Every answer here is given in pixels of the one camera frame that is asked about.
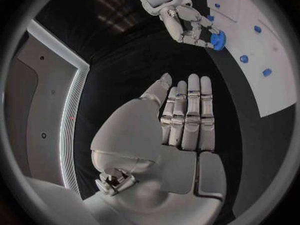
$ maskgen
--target white panel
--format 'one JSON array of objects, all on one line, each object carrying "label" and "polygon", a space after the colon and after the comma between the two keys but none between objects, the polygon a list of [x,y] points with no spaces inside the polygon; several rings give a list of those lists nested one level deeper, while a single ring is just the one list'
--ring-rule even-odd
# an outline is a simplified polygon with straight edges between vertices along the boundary
[{"label": "white panel", "polygon": [[233,21],[237,21],[239,19],[240,0],[207,0],[207,6]]},{"label": "white panel", "polygon": [[[250,0],[240,0],[239,6],[240,14],[236,22],[213,9],[210,15],[214,16],[215,25],[225,32],[225,47],[247,78],[260,116],[264,117],[296,102],[295,78],[275,28]],[[254,26],[259,26],[261,33],[256,32]],[[248,63],[240,61],[242,55],[248,56]],[[267,77],[263,75],[265,69],[272,70]]]}]

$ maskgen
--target blue knob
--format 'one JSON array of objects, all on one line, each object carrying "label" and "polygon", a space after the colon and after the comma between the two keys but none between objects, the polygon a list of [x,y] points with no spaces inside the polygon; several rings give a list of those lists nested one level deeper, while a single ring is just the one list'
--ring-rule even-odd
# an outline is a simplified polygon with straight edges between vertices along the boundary
[{"label": "blue knob", "polygon": [[220,30],[219,34],[213,33],[210,37],[210,43],[213,45],[213,49],[220,51],[224,48],[226,43],[226,35]]},{"label": "blue knob", "polygon": [[209,21],[211,21],[211,22],[215,20],[215,17],[214,17],[214,16],[207,15],[206,17],[207,17],[207,19],[208,19]]},{"label": "blue knob", "polygon": [[249,58],[248,58],[247,55],[243,55],[243,56],[240,56],[239,60],[240,60],[242,63],[246,64],[246,63],[248,63]]},{"label": "blue knob", "polygon": [[254,30],[259,34],[262,32],[262,29],[259,26],[254,26]]},{"label": "blue knob", "polygon": [[272,70],[270,68],[265,69],[262,74],[267,77],[272,73]]}]

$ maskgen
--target blue object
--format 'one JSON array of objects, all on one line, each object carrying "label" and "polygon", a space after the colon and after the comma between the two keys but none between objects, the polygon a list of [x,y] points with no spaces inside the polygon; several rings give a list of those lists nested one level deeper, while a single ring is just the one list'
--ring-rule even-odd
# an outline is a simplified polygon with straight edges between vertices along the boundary
[{"label": "blue object", "polygon": [[259,34],[262,32],[262,29],[259,26],[254,26],[254,30]]},{"label": "blue object", "polygon": [[240,60],[242,63],[246,64],[246,63],[248,63],[249,58],[248,58],[247,55],[243,55],[243,56],[240,56],[239,60]]},{"label": "blue object", "polygon": [[262,74],[263,74],[265,77],[269,76],[271,73],[272,73],[272,70],[271,70],[270,68],[267,68],[266,70],[264,70],[264,71],[262,72]]},{"label": "blue object", "polygon": [[226,35],[220,30],[219,34],[213,33],[210,37],[210,43],[213,45],[213,49],[220,51],[224,48],[226,43]]},{"label": "blue object", "polygon": [[211,21],[211,22],[215,20],[215,17],[214,17],[214,16],[207,15],[206,17],[207,17],[207,19],[208,19],[209,21]]}]

